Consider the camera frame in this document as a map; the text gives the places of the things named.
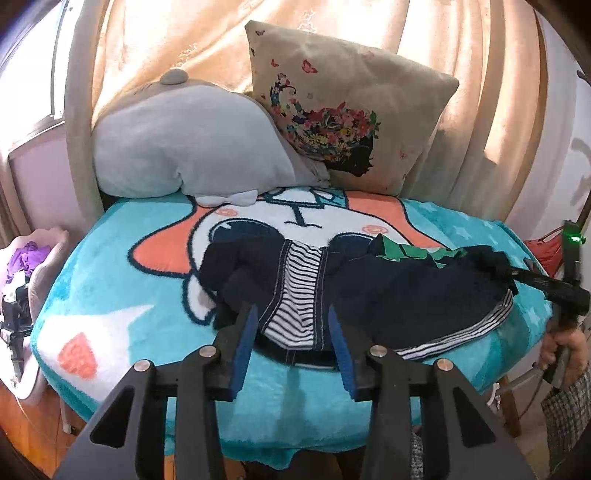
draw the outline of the beige curtain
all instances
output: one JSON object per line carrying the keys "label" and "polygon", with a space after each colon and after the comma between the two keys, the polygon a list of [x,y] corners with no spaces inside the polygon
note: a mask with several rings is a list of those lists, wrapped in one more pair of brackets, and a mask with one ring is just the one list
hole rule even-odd
{"label": "beige curtain", "polygon": [[0,248],[6,248],[16,236],[30,233],[31,228],[22,211],[8,158],[0,153]]}
{"label": "beige curtain", "polygon": [[545,58],[525,0],[111,0],[105,8],[92,125],[118,96],[171,67],[249,90],[243,27],[252,19],[384,48],[460,80],[402,196],[504,219],[531,167]]}

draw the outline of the cable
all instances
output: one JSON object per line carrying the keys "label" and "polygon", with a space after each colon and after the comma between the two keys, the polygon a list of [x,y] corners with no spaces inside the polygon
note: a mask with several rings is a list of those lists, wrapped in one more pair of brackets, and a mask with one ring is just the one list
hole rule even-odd
{"label": "cable", "polygon": [[521,414],[517,417],[518,420],[521,420],[523,415],[525,415],[527,413],[527,411],[531,408],[531,406],[534,404],[534,400],[538,396],[538,393],[540,393],[540,388],[542,388],[543,382],[544,382],[544,378],[540,377],[540,380],[538,380],[538,385],[535,388],[534,394],[531,396],[530,402],[527,404],[525,410],[523,412],[521,412]]}
{"label": "cable", "polygon": [[28,420],[28,422],[31,424],[31,427],[33,427],[33,430],[35,430],[37,432],[37,434],[43,438],[45,438],[45,440],[47,440],[49,442],[50,445],[54,445],[57,447],[57,441],[54,442],[52,441],[47,435],[45,435],[41,430],[39,430],[35,424],[33,423],[33,421],[29,418],[29,415],[27,415],[27,412],[25,412],[25,410],[23,409],[22,405],[21,405],[21,401],[18,399],[18,397],[15,395],[15,397],[17,399],[17,403],[18,403],[18,407],[21,409],[22,414],[25,416],[25,418]]}

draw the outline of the wooden floor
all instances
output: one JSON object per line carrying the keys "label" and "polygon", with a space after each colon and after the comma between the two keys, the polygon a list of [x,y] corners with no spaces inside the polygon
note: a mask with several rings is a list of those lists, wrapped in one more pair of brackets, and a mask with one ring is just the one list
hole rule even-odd
{"label": "wooden floor", "polygon": [[[22,408],[30,421],[19,408],[16,399],[0,382],[0,425],[12,444],[33,465],[51,477],[70,445],[76,440],[74,436],[64,433],[61,427],[60,399],[48,387],[38,405],[23,405]],[[84,427],[84,421],[69,408],[67,415],[75,428],[81,430]],[[235,480],[243,475],[239,462],[227,460],[225,463],[228,480]],[[166,480],[174,479],[173,465],[174,457],[166,457]]]}

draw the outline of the teal blanket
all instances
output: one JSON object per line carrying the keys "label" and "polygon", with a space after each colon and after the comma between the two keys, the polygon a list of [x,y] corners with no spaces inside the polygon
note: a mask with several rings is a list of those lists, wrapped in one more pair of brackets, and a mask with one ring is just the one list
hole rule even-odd
{"label": "teal blanket", "polygon": [[[213,209],[181,194],[120,200],[66,262],[35,324],[33,352],[50,384],[88,419],[135,361],[175,362],[211,343],[215,308],[199,284],[210,242],[279,235],[321,247],[336,236],[369,241],[379,233],[423,248],[487,244],[517,267],[532,258],[502,223],[374,194],[278,189],[252,206]],[[518,287],[501,327],[444,354],[478,390],[513,367],[544,332],[549,303],[538,290]],[[169,453],[174,408],[170,401]],[[353,449],[365,443],[370,409],[349,398],[338,372],[288,367],[254,352],[236,401],[217,405],[223,452],[285,468],[298,449]],[[419,421],[418,403],[413,418]]]}

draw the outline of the plaid fabric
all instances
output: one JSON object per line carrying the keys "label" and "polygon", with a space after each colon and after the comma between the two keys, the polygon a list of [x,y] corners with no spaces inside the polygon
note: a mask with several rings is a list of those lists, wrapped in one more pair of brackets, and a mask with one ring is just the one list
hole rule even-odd
{"label": "plaid fabric", "polygon": [[423,480],[423,443],[415,433],[411,436],[410,458],[411,480]]}
{"label": "plaid fabric", "polygon": [[591,367],[566,391],[551,392],[542,402],[548,430],[550,471],[577,443],[591,420]]}

